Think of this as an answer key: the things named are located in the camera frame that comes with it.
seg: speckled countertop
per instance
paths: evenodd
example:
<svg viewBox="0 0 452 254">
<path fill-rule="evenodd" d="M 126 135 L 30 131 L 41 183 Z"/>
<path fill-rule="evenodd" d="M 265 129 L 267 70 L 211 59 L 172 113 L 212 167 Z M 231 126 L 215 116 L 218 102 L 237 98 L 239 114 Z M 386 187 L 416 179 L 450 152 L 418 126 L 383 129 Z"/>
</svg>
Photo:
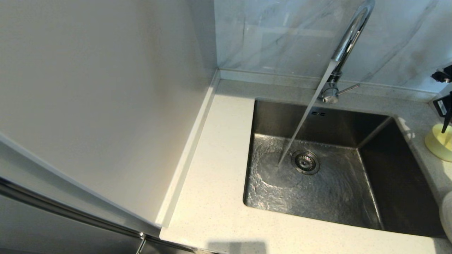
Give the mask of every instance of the speckled countertop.
<svg viewBox="0 0 452 254">
<path fill-rule="evenodd" d="M 307 104 L 314 90 L 221 80 L 169 227 L 160 237 L 232 254 L 452 253 L 446 239 L 341 225 L 247 207 L 243 204 L 254 100 Z M 440 123 L 426 103 L 343 94 L 321 107 L 394 116 L 420 161 L 437 199 L 452 191 L 452 163 L 424 145 Z"/>
</svg>

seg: faucet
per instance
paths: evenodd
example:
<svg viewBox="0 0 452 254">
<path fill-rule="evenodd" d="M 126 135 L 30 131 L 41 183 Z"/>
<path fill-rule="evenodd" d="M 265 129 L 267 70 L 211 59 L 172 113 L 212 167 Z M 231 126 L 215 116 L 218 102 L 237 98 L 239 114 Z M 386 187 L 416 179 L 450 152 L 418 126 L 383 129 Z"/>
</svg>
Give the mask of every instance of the faucet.
<svg viewBox="0 0 452 254">
<path fill-rule="evenodd" d="M 346 93 L 352 89 L 359 87 L 359 84 L 353 85 L 349 88 L 346 88 L 342 91 L 339 91 L 337 87 L 337 82 L 342 75 L 342 67 L 344 66 L 347 57 L 352 52 L 353 47 L 356 44 L 359 36 L 361 35 L 364 26 L 369 20 L 370 14 L 372 13 L 373 7 L 375 5 L 374 0 L 365 0 L 361 6 L 358 7 L 355 14 L 348 25 L 347 30 L 345 31 L 342 40 L 340 41 L 336 51 L 331 57 L 332 60 L 336 60 L 338 62 L 336 68 L 331 73 L 328 78 L 326 84 L 324 85 L 319 99 L 321 99 L 324 103 L 336 103 L 338 102 L 339 95 Z"/>
</svg>

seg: stainless steel sink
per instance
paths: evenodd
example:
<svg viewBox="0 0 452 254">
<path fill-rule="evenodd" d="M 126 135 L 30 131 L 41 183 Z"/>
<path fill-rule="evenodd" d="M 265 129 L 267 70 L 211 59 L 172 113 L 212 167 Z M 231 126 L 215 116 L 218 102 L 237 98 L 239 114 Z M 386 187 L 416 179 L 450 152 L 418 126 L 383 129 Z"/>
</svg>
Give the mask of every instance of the stainless steel sink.
<svg viewBox="0 0 452 254">
<path fill-rule="evenodd" d="M 444 236 L 438 206 L 392 117 L 256 100 L 244 203 L 412 235 Z"/>
</svg>

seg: sink basin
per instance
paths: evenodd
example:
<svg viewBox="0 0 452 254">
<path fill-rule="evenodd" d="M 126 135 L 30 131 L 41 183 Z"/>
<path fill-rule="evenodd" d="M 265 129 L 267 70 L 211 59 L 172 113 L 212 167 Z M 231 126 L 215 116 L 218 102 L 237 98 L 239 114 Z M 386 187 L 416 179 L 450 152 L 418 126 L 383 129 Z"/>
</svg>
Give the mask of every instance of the sink basin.
<svg viewBox="0 0 452 254">
<path fill-rule="evenodd" d="M 244 203 L 398 233 L 444 237 L 438 205 L 394 118 L 256 100 Z"/>
</svg>

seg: marble backsplash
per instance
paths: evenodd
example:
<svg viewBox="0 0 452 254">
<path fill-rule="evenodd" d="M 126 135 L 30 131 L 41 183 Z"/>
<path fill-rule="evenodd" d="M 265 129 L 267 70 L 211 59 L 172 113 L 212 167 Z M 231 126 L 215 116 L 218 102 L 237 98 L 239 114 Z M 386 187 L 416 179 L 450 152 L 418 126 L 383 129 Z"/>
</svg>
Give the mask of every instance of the marble backsplash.
<svg viewBox="0 0 452 254">
<path fill-rule="evenodd" d="M 321 77 L 362 0 L 215 0 L 220 68 Z M 342 80 L 439 92 L 452 0 L 376 0 Z"/>
</svg>

